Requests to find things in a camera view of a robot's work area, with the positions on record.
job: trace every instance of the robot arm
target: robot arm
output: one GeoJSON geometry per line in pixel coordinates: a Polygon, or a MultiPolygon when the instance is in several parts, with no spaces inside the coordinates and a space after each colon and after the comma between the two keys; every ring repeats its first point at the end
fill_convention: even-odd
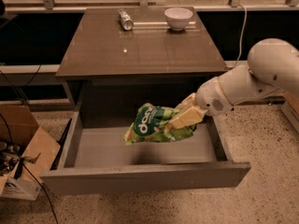
{"type": "Polygon", "coordinates": [[[213,77],[179,104],[180,112],[169,126],[189,126],[201,122],[205,114],[218,116],[234,105],[283,91],[299,97],[299,51],[285,41],[265,39],[250,50],[248,64],[213,77]]]}

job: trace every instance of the brown tabletop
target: brown tabletop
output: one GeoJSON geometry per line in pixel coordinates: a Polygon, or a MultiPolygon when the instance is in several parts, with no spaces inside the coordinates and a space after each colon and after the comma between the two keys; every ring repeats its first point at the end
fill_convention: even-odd
{"type": "Polygon", "coordinates": [[[135,22],[132,31],[122,29],[117,8],[87,9],[56,77],[223,72],[223,58],[188,9],[194,15],[181,32],[167,26],[165,7],[126,8],[135,22]]]}

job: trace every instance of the white cable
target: white cable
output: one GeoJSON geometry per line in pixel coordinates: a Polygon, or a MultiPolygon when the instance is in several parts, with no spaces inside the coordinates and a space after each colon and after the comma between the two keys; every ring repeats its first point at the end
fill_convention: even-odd
{"type": "Polygon", "coordinates": [[[235,61],[234,67],[236,66],[236,64],[238,63],[238,61],[240,60],[240,57],[242,55],[243,34],[244,34],[244,29],[245,29],[245,25],[246,25],[246,21],[247,21],[247,10],[243,5],[240,4],[240,6],[243,7],[245,15],[244,15],[242,31],[241,31],[240,40],[239,40],[239,56],[237,57],[237,59],[235,61]]]}

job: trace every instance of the white bowl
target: white bowl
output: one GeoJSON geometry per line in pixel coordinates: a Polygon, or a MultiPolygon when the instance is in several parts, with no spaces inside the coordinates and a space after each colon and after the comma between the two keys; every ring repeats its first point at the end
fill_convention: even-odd
{"type": "Polygon", "coordinates": [[[167,24],[175,31],[185,29],[193,16],[193,13],[190,10],[182,7],[169,8],[164,14],[166,16],[167,24]]]}

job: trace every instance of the silver can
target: silver can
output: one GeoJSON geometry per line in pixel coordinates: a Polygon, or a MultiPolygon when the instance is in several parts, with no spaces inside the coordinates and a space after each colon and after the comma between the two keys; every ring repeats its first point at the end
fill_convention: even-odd
{"type": "Polygon", "coordinates": [[[125,11],[125,9],[123,8],[119,9],[119,14],[120,14],[120,20],[123,29],[126,31],[132,30],[134,23],[131,17],[129,16],[129,14],[125,11]]]}

